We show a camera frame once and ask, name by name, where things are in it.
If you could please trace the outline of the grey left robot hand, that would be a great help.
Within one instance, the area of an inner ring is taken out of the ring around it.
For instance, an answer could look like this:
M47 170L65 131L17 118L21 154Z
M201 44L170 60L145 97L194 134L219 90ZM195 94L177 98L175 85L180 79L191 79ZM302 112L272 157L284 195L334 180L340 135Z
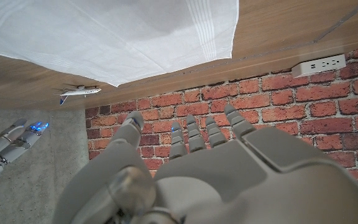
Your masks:
M65 187L54 223L358 223L358 181L321 150L224 109L235 138L207 118L172 125L169 161L151 174L129 113L106 149Z

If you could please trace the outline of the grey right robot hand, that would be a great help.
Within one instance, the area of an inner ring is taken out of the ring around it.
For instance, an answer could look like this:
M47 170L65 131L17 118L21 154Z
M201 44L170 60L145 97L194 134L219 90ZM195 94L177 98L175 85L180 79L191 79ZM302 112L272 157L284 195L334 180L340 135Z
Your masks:
M49 123L37 121L25 127L27 120L18 119L0 133L0 173L4 167L27 152L49 127Z

